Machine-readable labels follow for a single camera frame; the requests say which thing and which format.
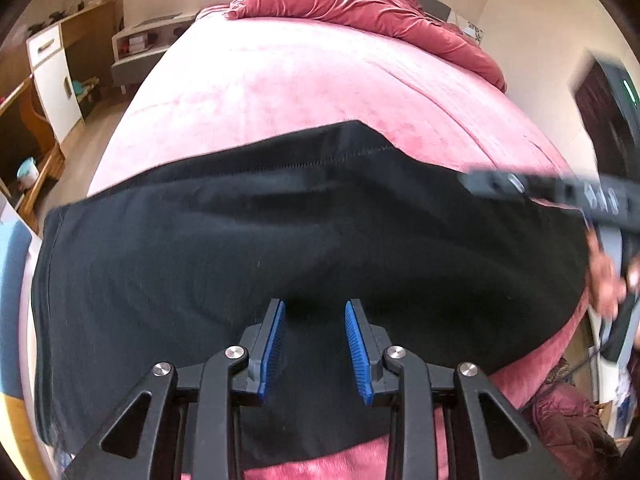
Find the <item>red pillow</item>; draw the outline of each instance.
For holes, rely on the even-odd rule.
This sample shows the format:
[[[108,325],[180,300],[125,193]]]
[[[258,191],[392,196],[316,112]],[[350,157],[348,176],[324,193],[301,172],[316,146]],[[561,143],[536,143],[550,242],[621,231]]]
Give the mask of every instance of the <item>red pillow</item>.
[[[407,0],[234,0],[226,16],[230,20],[261,16],[307,18],[398,38],[506,90],[502,71],[490,56],[428,20]]]

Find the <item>pink velvet blanket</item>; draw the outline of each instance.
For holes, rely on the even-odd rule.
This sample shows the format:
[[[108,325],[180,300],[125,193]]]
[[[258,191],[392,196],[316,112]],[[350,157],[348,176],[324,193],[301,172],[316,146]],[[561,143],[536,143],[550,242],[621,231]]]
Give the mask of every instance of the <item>pink velvet blanket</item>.
[[[455,170],[569,171],[495,86],[404,41],[313,20],[204,14],[140,87],[90,193],[179,158],[351,119],[418,160]],[[542,384],[585,308],[583,298],[556,336],[493,375],[514,405]],[[441,477],[447,471],[442,443]],[[246,478],[382,480],[385,462],[386,440],[379,439],[318,460],[249,471]]]

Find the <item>door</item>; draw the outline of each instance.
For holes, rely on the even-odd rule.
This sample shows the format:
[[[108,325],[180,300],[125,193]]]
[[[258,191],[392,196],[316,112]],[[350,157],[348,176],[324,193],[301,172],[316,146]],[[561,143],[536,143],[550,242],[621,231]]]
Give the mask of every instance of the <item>door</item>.
[[[80,120],[80,107],[71,85],[66,54],[60,50],[33,71],[44,113],[58,142],[62,142]]]

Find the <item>black t-shirt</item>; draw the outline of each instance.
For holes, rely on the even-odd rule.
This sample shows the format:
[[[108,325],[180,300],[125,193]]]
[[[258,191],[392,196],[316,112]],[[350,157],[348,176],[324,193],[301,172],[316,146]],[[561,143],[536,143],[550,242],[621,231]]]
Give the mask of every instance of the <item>black t-shirt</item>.
[[[242,412],[245,468],[388,431],[358,396],[344,305],[391,341],[490,374],[575,311],[580,218],[471,196],[357,121],[146,171],[49,213],[33,281],[41,437],[77,453],[148,372],[201,363],[287,305],[263,408]]]

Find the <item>human hand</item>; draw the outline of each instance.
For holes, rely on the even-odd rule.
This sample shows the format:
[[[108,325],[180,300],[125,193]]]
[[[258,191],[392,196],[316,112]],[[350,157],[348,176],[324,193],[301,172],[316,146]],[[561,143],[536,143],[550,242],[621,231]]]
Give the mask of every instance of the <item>human hand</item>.
[[[640,283],[640,255],[629,265],[626,281],[616,272],[615,265],[598,243],[595,231],[587,231],[589,268],[586,283],[591,297],[591,306],[603,319],[616,319],[618,303],[625,299],[627,290],[637,292]],[[634,343],[640,350],[640,327]]]

